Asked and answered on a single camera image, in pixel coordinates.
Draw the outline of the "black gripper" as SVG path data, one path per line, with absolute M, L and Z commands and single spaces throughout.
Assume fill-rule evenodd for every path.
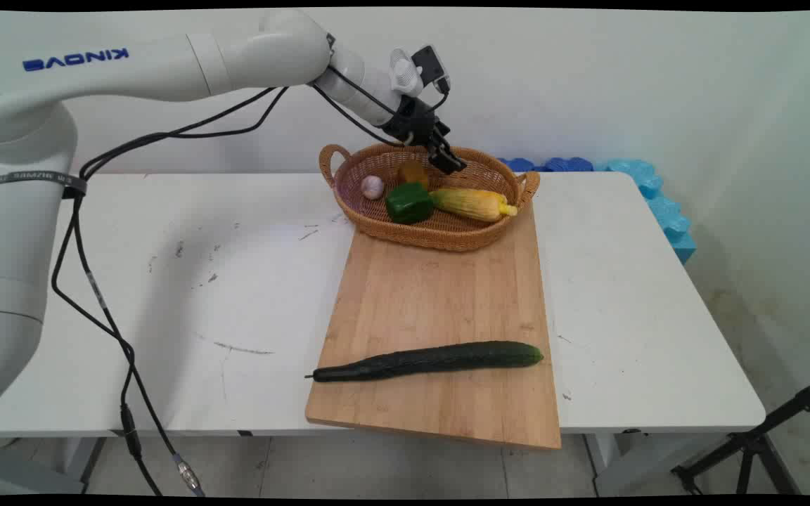
M 446 175 L 467 167 L 467 163 L 453 153 L 446 140 L 450 128 L 440 121 L 436 112 L 423 100 L 402 97 L 395 115 L 380 128 L 406 146 L 427 148 L 430 164 Z

